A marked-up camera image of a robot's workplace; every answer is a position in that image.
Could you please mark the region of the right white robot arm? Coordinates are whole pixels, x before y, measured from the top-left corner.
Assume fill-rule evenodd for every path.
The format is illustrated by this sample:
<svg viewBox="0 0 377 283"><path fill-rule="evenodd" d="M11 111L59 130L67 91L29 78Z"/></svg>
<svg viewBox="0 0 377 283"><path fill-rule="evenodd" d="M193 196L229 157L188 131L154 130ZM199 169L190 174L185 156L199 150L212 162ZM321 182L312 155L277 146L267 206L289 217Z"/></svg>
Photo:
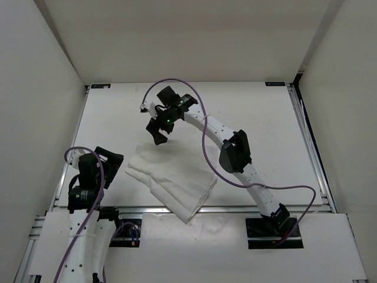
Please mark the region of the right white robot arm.
<svg viewBox="0 0 377 283"><path fill-rule="evenodd" d="M177 120L185 121L200 130L202 149L205 149L206 137L220 149L219 165L241 182L240 185L235 183L234 186L245 188L252 196L264 219L266 232L273 236L281 234L286 228L290 213L285 205L274 198L257 174L247 134L243 130L234 131L210 117L199 96L179 96L167 86L157 94L157 98L162 105L144 97L140 106L142 113L149 113L151 116L146 130L152 135L154 143L167 143L168 138L160 132L170 134Z"/></svg>

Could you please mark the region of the white skirt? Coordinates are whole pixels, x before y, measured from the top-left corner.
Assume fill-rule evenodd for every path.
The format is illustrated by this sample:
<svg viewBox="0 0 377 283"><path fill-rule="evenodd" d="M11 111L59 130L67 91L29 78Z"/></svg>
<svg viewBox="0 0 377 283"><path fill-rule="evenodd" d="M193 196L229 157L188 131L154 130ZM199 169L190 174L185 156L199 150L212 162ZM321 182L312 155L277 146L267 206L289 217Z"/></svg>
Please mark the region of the white skirt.
<svg viewBox="0 0 377 283"><path fill-rule="evenodd" d="M149 187L152 195L185 224L217 183L200 145L177 140L158 146L140 143L125 172Z"/></svg>

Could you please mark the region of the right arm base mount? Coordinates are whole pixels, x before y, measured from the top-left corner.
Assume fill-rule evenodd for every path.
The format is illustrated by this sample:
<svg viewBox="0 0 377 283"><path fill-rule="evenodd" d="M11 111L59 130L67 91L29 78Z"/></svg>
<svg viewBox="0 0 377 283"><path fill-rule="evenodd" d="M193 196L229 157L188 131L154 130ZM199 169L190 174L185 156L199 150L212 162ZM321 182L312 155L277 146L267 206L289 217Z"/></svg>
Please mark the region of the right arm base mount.
<svg viewBox="0 0 377 283"><path fill-rule="evenodd" d="M290 217L279 230L268 226L268 223L262 218L246 218L245 222L248 248L250 250L304 248L298 226L295 227L289 237L284 240L296 224L296 218Z"/></svg>

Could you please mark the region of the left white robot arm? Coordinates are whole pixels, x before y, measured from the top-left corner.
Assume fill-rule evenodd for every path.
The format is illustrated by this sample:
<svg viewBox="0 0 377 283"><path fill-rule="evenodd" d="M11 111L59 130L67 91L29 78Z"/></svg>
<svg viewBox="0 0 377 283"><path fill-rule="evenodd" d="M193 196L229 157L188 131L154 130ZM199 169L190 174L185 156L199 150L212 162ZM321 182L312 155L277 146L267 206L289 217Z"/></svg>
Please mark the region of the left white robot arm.
<svg viewBox="0 0 377 283"><path fill-rule="evenodd" d="M65 162L78 170L68 185L68 246L54 275L54 282L105 282L105 258L113 236L123 231L115 208L101 206L123 155L102 147L74 146Z"/></svg>

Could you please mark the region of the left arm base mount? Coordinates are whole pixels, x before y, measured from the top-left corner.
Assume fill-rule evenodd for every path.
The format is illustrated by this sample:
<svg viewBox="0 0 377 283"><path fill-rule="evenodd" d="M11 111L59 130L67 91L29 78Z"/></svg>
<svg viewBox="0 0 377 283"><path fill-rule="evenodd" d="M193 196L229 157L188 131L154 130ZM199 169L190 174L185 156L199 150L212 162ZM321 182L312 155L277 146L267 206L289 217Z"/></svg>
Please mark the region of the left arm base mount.
<svg viewBox="0 0 377 283"><path fill-rule="evenodd" d="M110 247L139 248L141 241L141 219L121 218L116 208L100 208L98 220L113 222L115 231L110 240Z"/></svg>

